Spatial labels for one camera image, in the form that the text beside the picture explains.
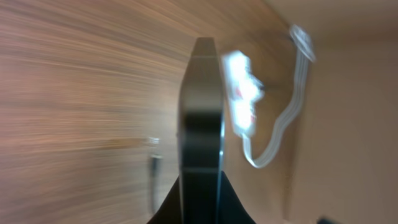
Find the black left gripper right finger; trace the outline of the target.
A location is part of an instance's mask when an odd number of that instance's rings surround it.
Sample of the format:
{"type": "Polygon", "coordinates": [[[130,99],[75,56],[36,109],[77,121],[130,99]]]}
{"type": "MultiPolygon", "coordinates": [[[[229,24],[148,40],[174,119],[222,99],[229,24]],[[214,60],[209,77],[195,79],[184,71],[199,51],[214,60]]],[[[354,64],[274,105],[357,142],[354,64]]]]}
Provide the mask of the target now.
{"type": "Polygon", "coordinates": [[[218,223],[255,224],[255,221],[243,207],[224,171],[221,172],[218,223]]]}

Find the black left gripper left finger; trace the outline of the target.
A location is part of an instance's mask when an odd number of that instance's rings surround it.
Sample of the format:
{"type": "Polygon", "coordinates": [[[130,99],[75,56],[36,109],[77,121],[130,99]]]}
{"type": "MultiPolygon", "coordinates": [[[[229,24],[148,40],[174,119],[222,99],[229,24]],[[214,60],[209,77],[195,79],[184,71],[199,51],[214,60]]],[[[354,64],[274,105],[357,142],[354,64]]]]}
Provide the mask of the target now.
{"type": "Polygon", "coordinates": [[[158,211],[147,224],[182,224],[179,177],[177,177],[158,211]]]}

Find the blue screen Galaxy smartphone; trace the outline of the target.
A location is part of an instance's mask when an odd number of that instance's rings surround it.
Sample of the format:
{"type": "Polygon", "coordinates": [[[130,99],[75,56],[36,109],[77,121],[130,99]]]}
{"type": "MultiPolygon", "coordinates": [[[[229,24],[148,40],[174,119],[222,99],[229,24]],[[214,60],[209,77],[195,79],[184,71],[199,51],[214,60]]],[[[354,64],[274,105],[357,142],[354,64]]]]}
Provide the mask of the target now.
{"type": "Polygon", "coordinates": [[[211,37],[195,41],[178,101],[178,159],[183,223],[217,223],[223,160],[223,83],[211,37]]]}

